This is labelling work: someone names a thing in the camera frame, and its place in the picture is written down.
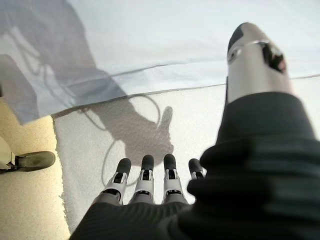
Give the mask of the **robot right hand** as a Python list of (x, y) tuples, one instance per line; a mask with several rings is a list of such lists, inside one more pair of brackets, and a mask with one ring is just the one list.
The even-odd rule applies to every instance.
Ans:
[(176, 159), (166, 154), (163, 200), (154, 202), (154, 158), (143, 157), (123, 203), (131, 161), (122, 159), (94, 199), (73, 240), (317, 240), (320, 143), (286, 60), (255, 24), (233, 32), (217, 140), (191, 159), (183, 194)]

